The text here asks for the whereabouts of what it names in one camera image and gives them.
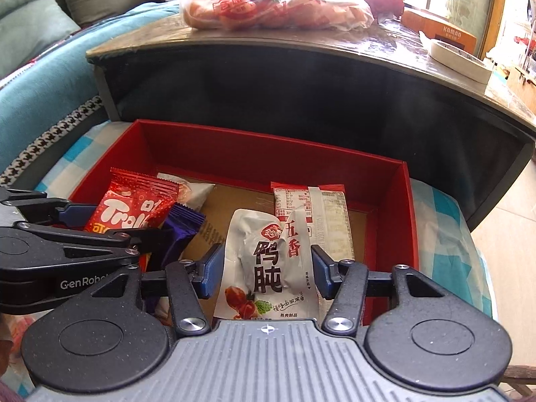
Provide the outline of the person's left hand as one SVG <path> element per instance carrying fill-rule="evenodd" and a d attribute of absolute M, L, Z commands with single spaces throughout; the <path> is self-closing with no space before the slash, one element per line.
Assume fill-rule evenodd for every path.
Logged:
<path fill-rule="evenodd" d="M 0 318 L 0 376 L 5 374 L 9 366 L 9 358 L 12 347 L 14 346 L 11 331 L 5 320 L 4 315 Z"/>

